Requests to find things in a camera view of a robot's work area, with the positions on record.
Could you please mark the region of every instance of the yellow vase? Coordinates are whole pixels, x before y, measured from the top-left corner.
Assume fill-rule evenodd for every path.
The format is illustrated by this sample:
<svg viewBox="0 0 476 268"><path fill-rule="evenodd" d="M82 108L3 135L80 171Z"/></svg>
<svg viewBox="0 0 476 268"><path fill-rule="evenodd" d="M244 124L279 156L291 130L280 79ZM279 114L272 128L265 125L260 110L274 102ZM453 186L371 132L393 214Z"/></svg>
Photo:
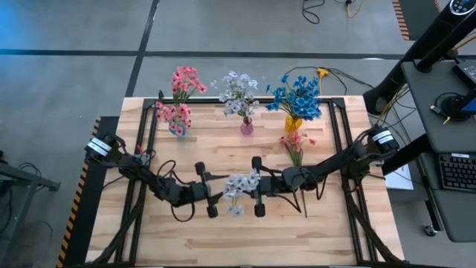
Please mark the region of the yellow vase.
<svg viewBox="0 0 476 268"><path fill-rule="evenodd" d="M302 124L303 119L298 118L297 120L295 120L290 115L288 115L286 117L286 125L284 126L284 130L287 133L293 133L294 131L297 131Z"/></svg>

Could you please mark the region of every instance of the blue flower bouquet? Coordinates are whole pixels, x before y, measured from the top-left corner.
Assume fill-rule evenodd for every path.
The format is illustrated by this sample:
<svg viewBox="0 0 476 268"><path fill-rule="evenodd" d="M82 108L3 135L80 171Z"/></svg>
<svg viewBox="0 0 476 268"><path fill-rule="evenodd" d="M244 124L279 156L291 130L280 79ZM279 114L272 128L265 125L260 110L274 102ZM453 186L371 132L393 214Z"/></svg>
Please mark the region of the blue flower bouquet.
<svg viewBox="0 0 476 268"><path fill-rule="evenodd" d="M292 84L288 84L288 74L281 78L283 86L278 87L272 94L274 102L266 105L268 111L283 110L288 114L286 118L285 130L292 133L299 129L303 120L309 121L321 117L321 99L319 96L318 79L313 77L306 83L306 77L300 75ZM266 92L270 92L271 85L268 85Z"/></svg>

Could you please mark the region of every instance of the gray concrete floor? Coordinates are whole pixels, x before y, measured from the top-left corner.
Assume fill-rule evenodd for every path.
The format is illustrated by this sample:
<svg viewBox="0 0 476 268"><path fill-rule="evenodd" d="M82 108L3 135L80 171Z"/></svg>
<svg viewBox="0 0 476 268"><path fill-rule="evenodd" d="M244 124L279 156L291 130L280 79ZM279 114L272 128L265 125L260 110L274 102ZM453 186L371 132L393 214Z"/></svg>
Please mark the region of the gray concrete floor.
<svg viewBox="0 0 476 268"><path fill-rule="evenodd" d="M0 0L0 49L137 51L152 0ZM317 9L319 25L300 14L298 0L161 0L148 51L315 52L345 55L401 54L412 42L401 37L391 0L366 0L362 12L348 20L345 9L328 1ZM476 52L476 43L464 48ZM134 57L0 56L0 148L12 165L33 162L44 176L60 181L56 193L40 191L16 244L12 264L57 262L68 220L83 147L97 116L119 115ZM206 83L229 69L257 79L263 95L295 66L339 68L376 85L395 60L272 59L225 57L146 57L134 96L170 94L176 66L197 67ZM292 75L311 71L296 71ZM348 95L365 86L345 79ZM323 82L325 95L342 95L334 78ZM208 95L216 95L210 90ZM402 103L413 106L410 95ZM396 107L400 116L408 109ZM396 121L389 115L387 122ZM404 120L410 137L423 133L418 114ZM406 138L399 142L408 142ZM429 223L422 203L392 204L405 257L416 264L473 267L476 243L452 243L445 233L426 237ZM53 236L40 220L49 222Z"/></svg>

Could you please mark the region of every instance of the blue vase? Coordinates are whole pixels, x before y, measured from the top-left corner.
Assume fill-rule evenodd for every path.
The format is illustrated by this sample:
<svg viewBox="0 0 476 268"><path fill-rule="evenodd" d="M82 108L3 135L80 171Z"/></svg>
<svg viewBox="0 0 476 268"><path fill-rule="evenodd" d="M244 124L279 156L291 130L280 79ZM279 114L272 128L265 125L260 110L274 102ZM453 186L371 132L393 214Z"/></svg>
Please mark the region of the blue vase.
<svg viewBox="0 0 476 268"><path fill-rule="evenodd" d="M182 122L169 122L169 131L177 137L185 137L187 135L187 127Z"/></svg>

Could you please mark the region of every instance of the office chair wheel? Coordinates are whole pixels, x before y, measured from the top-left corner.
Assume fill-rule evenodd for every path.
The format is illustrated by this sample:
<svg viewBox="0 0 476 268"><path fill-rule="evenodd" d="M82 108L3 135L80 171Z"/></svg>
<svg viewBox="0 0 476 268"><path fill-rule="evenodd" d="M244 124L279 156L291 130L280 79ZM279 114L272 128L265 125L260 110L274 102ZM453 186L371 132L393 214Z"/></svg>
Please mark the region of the office chair wheel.
<svg viewBox="0 0 476 268"><path fill-rule="evenodd" d="M435 235L437 235L438 231L436 231L432 225L429 225L429 226L425 226L423 227L423 231L425 232L425 234L429 237L433 237Z"/></svg>

